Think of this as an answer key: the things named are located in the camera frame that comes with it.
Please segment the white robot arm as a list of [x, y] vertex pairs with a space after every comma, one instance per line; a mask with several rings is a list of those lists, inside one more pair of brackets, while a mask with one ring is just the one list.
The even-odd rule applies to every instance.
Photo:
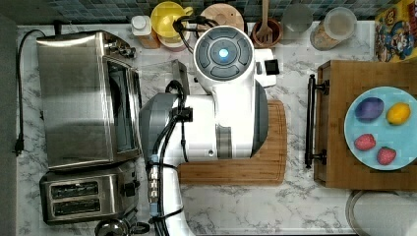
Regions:
[[268, 135], [268, 100], [248, 35], [230, 26], [208, 29], [193, 63], [203, 94], [187, 95], [173, 80], [139, 112], [155, 236], [195, 236], [183, 212], [180, 164], [250, 158]]

